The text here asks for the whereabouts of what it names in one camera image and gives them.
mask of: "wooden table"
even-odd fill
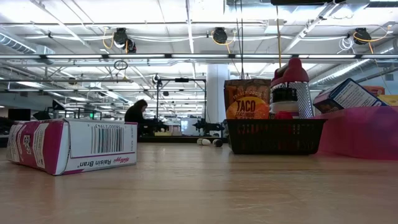
[[[136,166],[53,177],[0,150],[1,223],[398,222],[398,162],[195,144],[139,144],[138,156]]]

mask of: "kellogg's logo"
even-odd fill
[[[113,162],[116,163],[127,163],[130,160],[130,158],[126,157],[126,158],[122,158],[122,157],[118,157],[117,159],[114,159]]]

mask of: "column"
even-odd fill
[[[224,104],[225,80],[229,80],[228,64],[207,65],[207,123],[220,123],[226,119]]]

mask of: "pink box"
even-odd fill
[[[12,126],[7,159],[52,175],[137,162],[137,124],[80,119],[29,121]]]
[[[328,119],[319,154],[398,160],[398,106],[348,108],[315,118]]]

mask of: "black jacket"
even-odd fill
[[[126,114],[124,115],[125,122],[137,122],[137,123],[144,123],[145,119],[142,116],[141,108],[136,106],[130,107]]]

